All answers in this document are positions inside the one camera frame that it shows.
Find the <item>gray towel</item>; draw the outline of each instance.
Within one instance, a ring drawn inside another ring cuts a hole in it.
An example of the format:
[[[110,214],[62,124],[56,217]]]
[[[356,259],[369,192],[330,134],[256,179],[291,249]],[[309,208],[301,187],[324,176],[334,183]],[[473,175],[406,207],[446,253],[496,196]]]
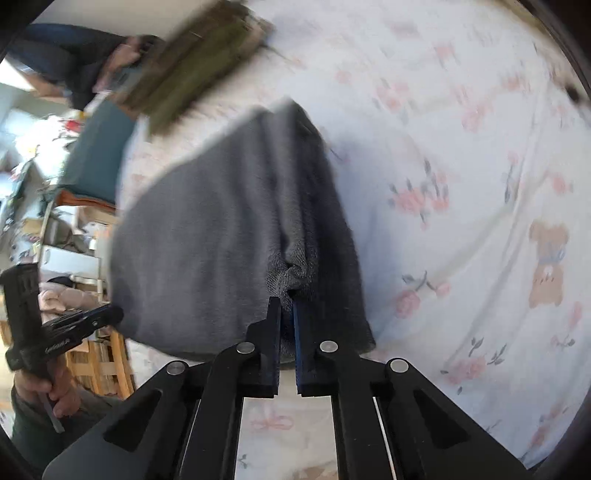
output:
[[[113,240],[111,289],[123,335],[185,358],[243,341],[269,296],[281,299],[284,361],[293,298],[333,339],[374,345],[324,145],[293,102],[257,112],[139,199]]]

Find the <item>teddy bear print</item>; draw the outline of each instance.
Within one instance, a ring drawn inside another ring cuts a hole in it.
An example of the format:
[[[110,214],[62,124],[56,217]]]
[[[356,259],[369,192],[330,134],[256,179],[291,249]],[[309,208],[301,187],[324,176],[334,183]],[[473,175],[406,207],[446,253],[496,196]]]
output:
[[[530,226],[530,241],[538,244],[538,266],[534,272],[530,293],[530,308],[540,304],[558,306],[562,303],[564,270],[560,262],[564,258],[569,232],[561,223],[547,227],[535,220]]]

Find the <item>bed sheet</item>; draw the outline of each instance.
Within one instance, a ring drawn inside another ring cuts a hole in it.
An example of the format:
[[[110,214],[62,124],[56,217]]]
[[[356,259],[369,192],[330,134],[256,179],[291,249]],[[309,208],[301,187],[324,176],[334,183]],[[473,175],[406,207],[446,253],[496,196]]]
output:
[[[494,2],[249,6],[276,27],[268,48],[170,135],[148,142],[138,124],[122,214],[253,106],[292,97],[326,140],[378,345],[370,358],[409,359],[536,464],[591,384],[591,137],[557,84],[574,75],[568,62]],[[165,363],[130,349],[136,371]],[[236,477],[335,478],[324,400],[248,401]]]

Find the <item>white cabinet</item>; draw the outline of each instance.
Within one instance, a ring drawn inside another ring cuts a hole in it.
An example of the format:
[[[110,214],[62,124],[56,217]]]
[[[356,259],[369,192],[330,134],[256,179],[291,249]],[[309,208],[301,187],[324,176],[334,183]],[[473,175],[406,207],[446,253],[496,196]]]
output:
[[[99,278],[100,259],[69,250],[44,245],[41,250],[41,271],[85,278]]]

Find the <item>green cloth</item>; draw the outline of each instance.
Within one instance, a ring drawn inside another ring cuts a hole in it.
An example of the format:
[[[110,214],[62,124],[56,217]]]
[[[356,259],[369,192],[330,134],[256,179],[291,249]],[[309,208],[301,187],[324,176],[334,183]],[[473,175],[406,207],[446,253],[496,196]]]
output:
[[[218,0],[155,52],[122,93],[122,104],[149,116],[150,134],[166,132],[207,88],[256,50],[264,36],[252,33],[262,25],[244,5]]]
[[[115,397],[100,397],[79,388],[82,404],[71,417],[61,420],[64,433],[57,433],[45,411],[25,402],[13,388],[14,409],[12,442],[23,458],[40,474],[66,447],[84,435],[121,401]]]

